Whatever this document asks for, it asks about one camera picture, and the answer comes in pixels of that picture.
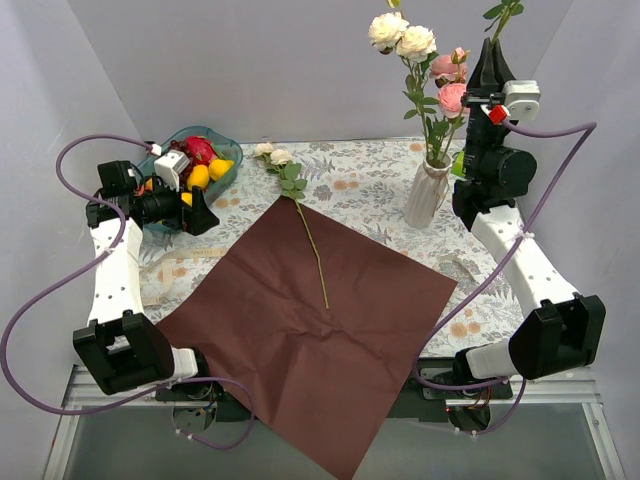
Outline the pink rose stem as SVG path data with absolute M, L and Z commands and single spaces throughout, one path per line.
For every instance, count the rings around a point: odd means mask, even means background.
M 469 53 L 469 50 L 457 47 L 451 54 L 438 56 L 430 67 L 429 76 L 438 88 L 436 99 L 446 124 L 443 133 L 438 135 L 438 143 L 434 144 L 434 162 L 438 166 L 444 164 L 454 134 L 469 114 L 469 109 L 462 106 L 462 96 L 467 89 Z

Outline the peach rose stem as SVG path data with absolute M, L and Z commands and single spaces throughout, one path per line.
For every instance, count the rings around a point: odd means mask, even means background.
M 521 0 L 500 0 L 482 15 L 485 20 L 490 22 L 484 29 L 484 32 L 493 32 L 490 37 L 493 45 L 498 42 L 502 31 L 510 19 L 521 15 L 524 10 L 525 8 Z

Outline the white rose stem tall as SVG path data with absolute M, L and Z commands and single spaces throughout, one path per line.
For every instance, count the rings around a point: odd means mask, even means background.
M 402 94 L 411 107 L 403 119 L 420 122 L 425 163 L 433 168 L 444 168 L 445 160 L 440 150 L 449 126 L 438 117 L 437 100 L 425 92 L 428 70 L 439 56 L 436 35 L 427 27 L 412 25 L 404 16 L 401 1 L 386 1 L 386 5 L 389 11 L 371 21 L 368 40 L 381 55 L 396 55 L 406 68 Z

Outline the dark red wrapping paper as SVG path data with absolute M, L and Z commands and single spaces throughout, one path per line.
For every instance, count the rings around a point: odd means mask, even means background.
M 282 439 L 351 478 L 455 282 L 280 198 L 159 322 Z

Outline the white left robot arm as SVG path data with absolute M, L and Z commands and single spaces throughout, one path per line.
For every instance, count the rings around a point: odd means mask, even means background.
M 86 218 L 99 265 L 86 327 L 73 334 L 73 346 L 107 395 L 147 384 L 178 382 L 193 400 L 213 386 L 204 356 L 194 348 L 175 348 L 144 313 L 139 253 L 143 229 L 153 223 L 193 236 L 218 225 L 204 190 L 180 185 L 187 157 L 175 150 L 154 163 L 148 177 L 128 161 L 99 165 L 101 187 L 88 202 Z

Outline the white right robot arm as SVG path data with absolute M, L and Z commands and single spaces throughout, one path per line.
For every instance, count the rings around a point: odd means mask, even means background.
M 467 83 L 463 104 L 470 117 L 464 157 L 455 170 L 453 211 L 502 265 L 523 323 L 506 340 L 458 352 L 454 389 L 475 397 L 489 380 L 519 375 L 535 380 L 592 364 L 606 309 L 596 295 L 583 296 L 554 268 L 537 244 L 516 200 L 527 194 L 537 171 L 534 156 L 505 146 L 517 124 L 539 110 L 534 80 L 515 78 L 499 41 L 485 39 Z

